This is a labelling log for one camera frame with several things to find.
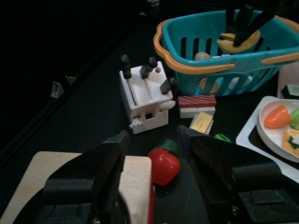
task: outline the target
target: wooden cutting board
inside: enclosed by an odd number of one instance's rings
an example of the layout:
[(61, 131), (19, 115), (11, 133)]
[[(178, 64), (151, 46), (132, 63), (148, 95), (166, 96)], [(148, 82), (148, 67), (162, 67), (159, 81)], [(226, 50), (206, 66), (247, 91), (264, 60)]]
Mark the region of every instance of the wooden cutting board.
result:
[[(12, 224), (15, 222), (15, 218), (25, 203), (43, 189), (47, 178), (77, 155), (79, 153), (53, 151), (40, 151), (35, 154), (13, 197), (4, 210), (0, 220), (1, 224)], [(150, 157), (125, 157), (119, 191), (125, 199), (132, 224), (147, 224), (148, 220), (151, 220), (151, 169)]]

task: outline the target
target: teal basket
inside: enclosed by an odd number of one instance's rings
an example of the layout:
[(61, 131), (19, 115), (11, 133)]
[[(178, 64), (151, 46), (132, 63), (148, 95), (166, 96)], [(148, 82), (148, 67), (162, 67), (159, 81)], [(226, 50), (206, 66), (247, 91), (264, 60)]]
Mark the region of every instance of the teal basket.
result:
[[(262, 37), (242, 53), (218, 45), (226, 32), (226, 11), (218, 10), (163, 21), (154, 48), (175, 71), (183, 95), (236, 95), (258, 90), (282, 65), (299, 60), (299, 24), (275, 17), (260, 28)], [(198, 52), (211, 58), (194, 60)]]

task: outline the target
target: white knife block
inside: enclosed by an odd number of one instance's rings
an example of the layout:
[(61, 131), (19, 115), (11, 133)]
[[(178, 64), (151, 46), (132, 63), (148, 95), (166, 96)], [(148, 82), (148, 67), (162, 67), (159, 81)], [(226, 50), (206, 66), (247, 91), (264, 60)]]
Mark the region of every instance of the white knife block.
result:
[(129, 80), (119, 72), (121, 99), (131, 122), (129, 128), (135, 134), (168, 124), (168, 109), (175, 105), (172, 91), (163, 94), (160, 90), (167, 80), (162, 62), (158, 61), (158, 67), (147, 79), (142, 78), (140, 69), (140, 66), (131, 68)]

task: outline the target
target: dark surface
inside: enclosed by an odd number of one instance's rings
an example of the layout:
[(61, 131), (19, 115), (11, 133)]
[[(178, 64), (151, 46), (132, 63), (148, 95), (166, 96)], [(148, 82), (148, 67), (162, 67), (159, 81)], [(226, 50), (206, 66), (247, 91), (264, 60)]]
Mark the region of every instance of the dark surface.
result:
[[(85, 152), (104, 140), (127, 130), (131, 137), (127, 155), (147, 156), (166, 139), (178, 139), (178, 125), (190, 126), (192, 119), (180, 119), (178, 106), (170, 111), (170, 124), (133, 135), (128, 129), (127, 114), (119, 91), (119, 57), (129, 55), (132, 67), (139, 67), (148, 56), (155, 56), (154, 35), (160, 17), (142, 17), (135, 29), (124, 36), (116, 49), (100, 61), (69, 97), (35, 131), (0, 171), (0, 213), (15, 193), (25, 168), (37, 151)], [(164, 67), (167, 75), (172, 71)], [(174, 99), (180, 92), (174, 91)], [(266, 95), (276, 95), (276, 76), (255, 92), (218, 98), (216, 113), (210, 134), (224, 134), (232, 142)], [(155, 223), (208, 223), (202, 195), (192, 170), (182, 158), (182, 171), (166, 187), (155, 188)]]

